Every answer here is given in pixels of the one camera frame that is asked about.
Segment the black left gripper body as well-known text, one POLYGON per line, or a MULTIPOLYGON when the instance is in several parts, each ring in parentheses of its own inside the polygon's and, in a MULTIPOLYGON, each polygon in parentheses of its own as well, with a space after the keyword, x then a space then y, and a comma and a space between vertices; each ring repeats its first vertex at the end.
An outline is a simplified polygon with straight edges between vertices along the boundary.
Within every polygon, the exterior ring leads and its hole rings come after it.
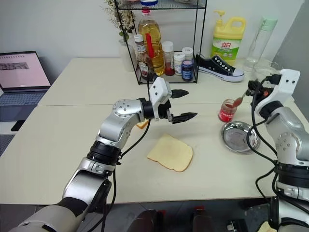
POLYGON ((160 119, 167 119, 169 122, 173 121, 173 115, 170 113, 171 104, 167 100, 164 104, 159 104, 158 115, 160 119))

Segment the spoon with red jam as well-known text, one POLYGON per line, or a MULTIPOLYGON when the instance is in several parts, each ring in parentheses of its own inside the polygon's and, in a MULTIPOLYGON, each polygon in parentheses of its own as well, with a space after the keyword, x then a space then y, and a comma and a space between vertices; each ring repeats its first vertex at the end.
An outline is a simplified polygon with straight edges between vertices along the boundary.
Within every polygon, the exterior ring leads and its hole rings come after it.
POLYGON ((239 98, 237 98, 236 100, 234 100, 233 102, 233 107, 239 107, 242 104, 243 98, 246 96, 246 92, 239 98))

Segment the whole toast bread slice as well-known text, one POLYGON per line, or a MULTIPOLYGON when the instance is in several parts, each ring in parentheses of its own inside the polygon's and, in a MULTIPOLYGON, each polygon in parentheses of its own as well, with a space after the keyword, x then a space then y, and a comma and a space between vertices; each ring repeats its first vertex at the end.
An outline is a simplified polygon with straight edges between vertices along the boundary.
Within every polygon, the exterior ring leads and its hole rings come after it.
POLYGON ((168 134, 163 134, 147 155, 147 159, 176 172, 185 171, 192 158, 192 147, 168 134))

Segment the dark blue jar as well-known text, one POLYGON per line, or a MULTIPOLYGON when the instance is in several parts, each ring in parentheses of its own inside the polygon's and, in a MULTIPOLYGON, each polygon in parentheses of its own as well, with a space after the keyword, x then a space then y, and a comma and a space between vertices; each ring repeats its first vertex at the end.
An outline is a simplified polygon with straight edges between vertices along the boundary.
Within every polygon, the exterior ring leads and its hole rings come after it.
POLYGON ((184 60, 181 65, 182 79, 184 81, 191 81, 193 79, 193 62, 191 60, 184 60))

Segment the clear plastic wrap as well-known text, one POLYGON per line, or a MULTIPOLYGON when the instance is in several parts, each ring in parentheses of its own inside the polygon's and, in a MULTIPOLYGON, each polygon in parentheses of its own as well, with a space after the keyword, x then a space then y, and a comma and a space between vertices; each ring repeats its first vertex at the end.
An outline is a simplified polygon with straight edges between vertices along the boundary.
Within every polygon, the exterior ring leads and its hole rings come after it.
POLYGON ((279 74, 283 69, 281 65, 265 58, 260 58, 254 67, 254 71, 258 75, 270 76, 272 74, 279 74))

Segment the small white jar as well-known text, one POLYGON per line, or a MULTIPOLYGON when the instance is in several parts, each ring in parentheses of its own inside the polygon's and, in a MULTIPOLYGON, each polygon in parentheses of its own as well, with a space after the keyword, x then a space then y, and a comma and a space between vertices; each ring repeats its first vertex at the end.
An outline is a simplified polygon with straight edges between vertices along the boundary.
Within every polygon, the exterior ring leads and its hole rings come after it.
POLYGON ((182 75, 182 63, 185 61, 185 54, 183 52, 175 52, 173 55, 174 71, 176 75, 182 75))

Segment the red sauce jar white cap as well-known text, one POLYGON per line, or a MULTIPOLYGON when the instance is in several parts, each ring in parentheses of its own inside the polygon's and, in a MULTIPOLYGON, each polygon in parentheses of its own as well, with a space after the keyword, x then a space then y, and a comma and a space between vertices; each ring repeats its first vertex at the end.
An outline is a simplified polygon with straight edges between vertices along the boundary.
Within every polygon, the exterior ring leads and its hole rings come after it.
POLYGON ((173 62, 173 42, 171 41, 164 41, 162 43, 162 50, 164 54, 164 62, 165 62, 165 75, 173 76, 174 71, 174 62, 173 62))

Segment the clear bottle with green cap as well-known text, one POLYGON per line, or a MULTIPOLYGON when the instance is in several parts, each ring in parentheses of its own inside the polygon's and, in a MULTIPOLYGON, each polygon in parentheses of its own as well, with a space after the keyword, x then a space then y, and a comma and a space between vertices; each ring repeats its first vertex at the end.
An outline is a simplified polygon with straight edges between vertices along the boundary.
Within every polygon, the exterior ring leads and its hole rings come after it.
POLYGON ((277 22, 278 19, 275 18, 261 18, 258 30, 243 64, 245 71, 251 72, 259 62, 277 22))

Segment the black and white sneaker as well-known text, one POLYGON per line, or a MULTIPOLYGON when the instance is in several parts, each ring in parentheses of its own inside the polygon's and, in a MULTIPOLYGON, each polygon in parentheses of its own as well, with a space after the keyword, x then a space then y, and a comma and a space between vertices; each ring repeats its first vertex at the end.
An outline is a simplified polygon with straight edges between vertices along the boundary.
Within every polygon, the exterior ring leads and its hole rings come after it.
POLYGON ((200 54, 196 54, 195 61, 198 70, 202 73, 211 74, 226 82, 241 82, 244 80, 244 71, 229 65, 219 55, 205 58, 200 54))

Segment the clear jar with white lid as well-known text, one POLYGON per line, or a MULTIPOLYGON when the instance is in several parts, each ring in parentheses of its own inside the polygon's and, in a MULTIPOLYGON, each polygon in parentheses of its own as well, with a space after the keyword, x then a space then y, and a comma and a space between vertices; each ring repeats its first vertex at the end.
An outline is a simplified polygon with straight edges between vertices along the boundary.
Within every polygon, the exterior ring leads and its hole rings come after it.
POLYGON ((193 61, 193 58, 194 58, 194 51, 193 51, 193 48, 191 48, 191 47, 184 47, 184 48, 182 49, 182 52, 183 52, 184 55, 185 55, 185 60, 193 61))

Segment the yellow dish soap bottle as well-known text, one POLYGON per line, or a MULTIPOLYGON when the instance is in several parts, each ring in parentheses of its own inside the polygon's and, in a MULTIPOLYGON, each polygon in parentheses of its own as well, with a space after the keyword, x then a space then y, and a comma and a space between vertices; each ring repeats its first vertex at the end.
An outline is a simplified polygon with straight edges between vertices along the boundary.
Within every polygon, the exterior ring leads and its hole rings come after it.
POLYGON ((224 22, 225 11, 216 10, 214 12, 218 13, 220 18, 216 21, 213 31, 211 57, 219 55, 229 65, 233 65, 246 29, 246 19, 235 16, 224 22))

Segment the yellow cooking oil bottle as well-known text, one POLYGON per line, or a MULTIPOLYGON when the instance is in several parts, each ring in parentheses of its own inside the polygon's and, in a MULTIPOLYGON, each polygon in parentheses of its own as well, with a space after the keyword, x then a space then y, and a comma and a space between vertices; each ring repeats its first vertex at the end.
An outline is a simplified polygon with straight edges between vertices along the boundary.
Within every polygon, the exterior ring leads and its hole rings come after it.
POLYGON ((165 63, 161 44, 161 32, 158 23, 152 19, 149 7, 142 7, 142 18, 138 24, 138 32, 143 36, 153 70, 158 76, 165 73, 165 63))

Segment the white flower vase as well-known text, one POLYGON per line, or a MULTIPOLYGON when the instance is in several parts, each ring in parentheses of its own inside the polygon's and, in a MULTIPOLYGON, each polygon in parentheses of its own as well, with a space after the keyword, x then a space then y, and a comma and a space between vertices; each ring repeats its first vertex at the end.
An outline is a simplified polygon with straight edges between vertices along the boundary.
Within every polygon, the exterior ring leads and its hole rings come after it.
POLYGON ((122 59, 124 68, 128 72, 135 72, 135 68, 137 66, 137 59, 133 46, 131 46, 129 43, 126 44, 124 39, 120 39, 118 42, 119 55, 122 59))

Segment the open grey laptop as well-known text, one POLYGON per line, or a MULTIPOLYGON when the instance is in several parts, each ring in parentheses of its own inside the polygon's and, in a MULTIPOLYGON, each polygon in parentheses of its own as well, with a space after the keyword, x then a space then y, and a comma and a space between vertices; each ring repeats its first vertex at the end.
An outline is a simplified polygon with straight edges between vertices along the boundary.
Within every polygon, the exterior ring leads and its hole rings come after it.
POLYGON ((36 51, 0 53, 0 122, 26 120, 50 87, 36 51))

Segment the black flat device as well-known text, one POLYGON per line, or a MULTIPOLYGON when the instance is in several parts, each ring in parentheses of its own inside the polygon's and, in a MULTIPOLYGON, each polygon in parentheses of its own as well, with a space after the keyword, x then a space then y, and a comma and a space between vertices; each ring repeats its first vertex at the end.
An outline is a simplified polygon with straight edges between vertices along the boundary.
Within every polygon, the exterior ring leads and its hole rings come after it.
POLYGON ((11 131, 12 131, 12 132, 19 131, 20 128, 23 126, 24 123, 25 123, 24 120, 19 120, 19 121, 17 121, 17 122, 13 125, 13 127, 11 128, 11 131))

